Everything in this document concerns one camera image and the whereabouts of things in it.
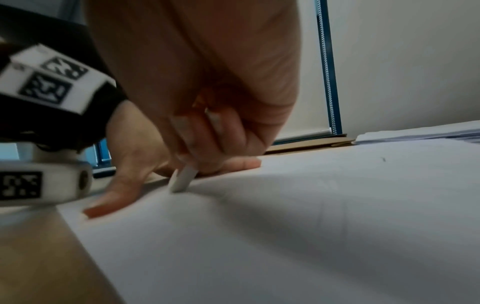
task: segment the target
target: paper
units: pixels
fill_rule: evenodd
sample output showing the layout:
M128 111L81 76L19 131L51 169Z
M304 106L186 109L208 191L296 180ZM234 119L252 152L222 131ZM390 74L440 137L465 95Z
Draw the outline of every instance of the paper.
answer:
M106 218L58 207L127 304L478 303L480 146L268 156Z
M370 144L433 138L452 138L476 143L480 138L480 120L427 128L369 132L359 135L354 143Z

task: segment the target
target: hand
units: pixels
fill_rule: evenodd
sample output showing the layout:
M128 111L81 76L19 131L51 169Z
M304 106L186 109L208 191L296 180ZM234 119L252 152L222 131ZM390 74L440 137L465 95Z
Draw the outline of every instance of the hand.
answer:
M95 207L84 210L89 218L103 216L136 201L151 173L170 177L182 164L172 161L162 137L153 123L131 102L114 111L106 128L106 139L116 174ZM200 176L258 168L255 157L238 157Z
M100 54L175 162L219 168L271 145L299 88L295 0L85 3Z

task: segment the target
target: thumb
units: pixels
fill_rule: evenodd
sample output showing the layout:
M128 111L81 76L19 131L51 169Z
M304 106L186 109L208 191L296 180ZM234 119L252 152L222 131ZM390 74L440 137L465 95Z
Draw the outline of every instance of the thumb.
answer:
M127 157L123 163L117 166L115 176L103 196L95 203L95 206L85 209L83 213L88 218L95 218L134 203L154 167L154 165L150 166L135 161L135 158Z

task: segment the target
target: blue vertical frame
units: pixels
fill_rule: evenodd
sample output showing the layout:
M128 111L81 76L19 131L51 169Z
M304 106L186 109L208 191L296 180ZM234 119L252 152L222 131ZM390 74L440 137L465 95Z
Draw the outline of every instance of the blue vertical frame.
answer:
M325 86L326 106L328 108L328 122L330 123L331 132L334 135L339 135L342 134L342 122L340 119L337 79L335 77L329 9L327 6L327 0L315 0L315 4L323 71L323 85Z

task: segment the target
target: eraser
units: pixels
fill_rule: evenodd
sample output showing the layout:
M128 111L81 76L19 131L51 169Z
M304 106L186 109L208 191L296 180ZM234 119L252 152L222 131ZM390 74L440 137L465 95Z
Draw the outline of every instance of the eraser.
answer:
M186 166L182 171L175 170L173 175L168 182L168 190L171 193L183 192L185 191L190 183L195 179L198 170L193 169L192 167Z

